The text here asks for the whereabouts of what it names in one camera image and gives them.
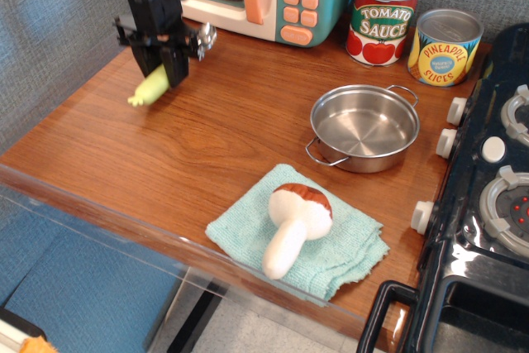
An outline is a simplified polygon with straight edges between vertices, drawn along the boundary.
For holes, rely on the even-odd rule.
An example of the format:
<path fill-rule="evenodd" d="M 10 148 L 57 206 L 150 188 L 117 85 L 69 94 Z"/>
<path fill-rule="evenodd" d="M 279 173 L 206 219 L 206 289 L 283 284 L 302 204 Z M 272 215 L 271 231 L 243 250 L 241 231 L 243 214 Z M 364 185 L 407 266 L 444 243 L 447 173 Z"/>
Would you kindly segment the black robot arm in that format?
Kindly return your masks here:
<path fill-rule="evenodd" d="M 189 59 L 199 55 L 197 31 L 183 20 L 181 0 L 127 0 L 131 13 L 115 18 L 118 41 L 131 47 L 144 76 L 162 67 L 169 86 L 189 73 Z"/>

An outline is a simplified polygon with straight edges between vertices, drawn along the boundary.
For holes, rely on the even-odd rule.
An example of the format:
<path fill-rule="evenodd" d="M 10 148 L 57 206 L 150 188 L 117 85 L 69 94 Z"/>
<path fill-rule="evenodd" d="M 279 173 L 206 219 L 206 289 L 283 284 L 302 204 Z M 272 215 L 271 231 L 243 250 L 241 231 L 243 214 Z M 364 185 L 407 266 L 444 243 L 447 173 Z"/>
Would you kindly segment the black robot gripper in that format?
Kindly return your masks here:
<path fill-rule="evenodd" d="M 169 87 L 178 87 L 188 77 L 188 56 L 199 57 L 198 32 L 183 22 L 181 0 L 127 1 L 131 14 L 115 20 L 120 42 L 144 77 L 163 64 Z"/>

